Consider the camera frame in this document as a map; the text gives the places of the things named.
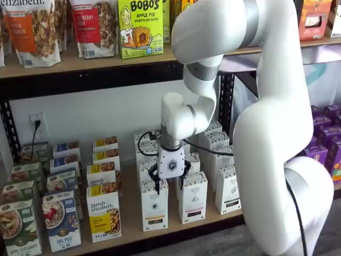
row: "wooden shelf surface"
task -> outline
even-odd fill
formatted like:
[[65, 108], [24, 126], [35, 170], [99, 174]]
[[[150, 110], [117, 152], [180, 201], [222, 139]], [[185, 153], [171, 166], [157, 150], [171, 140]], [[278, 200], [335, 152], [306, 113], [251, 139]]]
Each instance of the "wooden shelf surface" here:
[[[302, 47], [313, 47], [320, 45], [341, 44], [341, 38], [322, 38], [316, 41], [301, 42]], [[102, 59], [85, 60], [78, 57], [78, 49], [76, 42], [68, 45], [68, 50], [61, 53], [62, 62], [49, 68], [24, 68], [19, 65], [17, 55], [14, 53], [5, 58], [6, 67], [0, 68], [0, 78], [44, 75], [49, 73], [60, 73], [67, 71], [80, 71], [99, 68], [121, 67], [130, 65], [143, 65], [154, 62], [175, 61], [173, 51], [170, 44], [165, 44], [164, 54], [149, 57], [141, 57], [134, 59], [122, 60], [120, 56]], [[259, 47], [249, 47], [236, 50], [226, 55], [240, 55], [258, 53]]]

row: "floor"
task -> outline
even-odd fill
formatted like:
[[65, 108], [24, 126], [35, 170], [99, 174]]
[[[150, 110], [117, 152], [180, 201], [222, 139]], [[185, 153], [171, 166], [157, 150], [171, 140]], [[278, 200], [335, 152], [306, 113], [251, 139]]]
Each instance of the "floor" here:
[[[341, 199], [333, 202], [327, 222], [315, 248], [316, 256], [341, 255]], [[139, 253], [135, 256], [263, 256], [246, 226]]]

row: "granola bag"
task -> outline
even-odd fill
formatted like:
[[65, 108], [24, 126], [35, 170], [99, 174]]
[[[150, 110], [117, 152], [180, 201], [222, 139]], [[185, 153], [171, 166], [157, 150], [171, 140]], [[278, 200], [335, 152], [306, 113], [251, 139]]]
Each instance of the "granola bag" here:
[[60, 62], [54, 0], [3, 0], [1, 5], [21, 65], [51, 67]]
[[117, 45], [116, 0], [70, 0], [79, 57], [115, 55]]

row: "oat bite box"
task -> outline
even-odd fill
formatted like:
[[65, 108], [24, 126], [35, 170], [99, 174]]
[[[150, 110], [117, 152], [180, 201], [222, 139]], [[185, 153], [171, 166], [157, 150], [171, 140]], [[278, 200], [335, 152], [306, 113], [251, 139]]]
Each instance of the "oat bite box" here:
[[122, 59], [162, 54], [164, 26], [162, 0], [117, 0]]

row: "white wall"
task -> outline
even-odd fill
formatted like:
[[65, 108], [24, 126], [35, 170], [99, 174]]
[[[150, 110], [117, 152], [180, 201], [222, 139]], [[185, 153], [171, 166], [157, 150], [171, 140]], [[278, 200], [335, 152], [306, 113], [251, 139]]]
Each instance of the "white wall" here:
[[[134, 158], [133, 133], [160, 127], [161, 99], [170, 91], [182, 94], [185, 103], [193, 103], [198, 98], [182, 81], [174, 81], [15, 100], [11, 108], [21, 144], [32, 140], [28, 116], [43, 112], [50, 143], [80, 140], [82, 162], [91, 161], [93, 140], [112, 135], [118, 137], [121, 159], [128, 160]], [[0, 150], [8, 149], [2, 145]], [[3, 155], [7, 171], [12, 165], [9, 157]]]

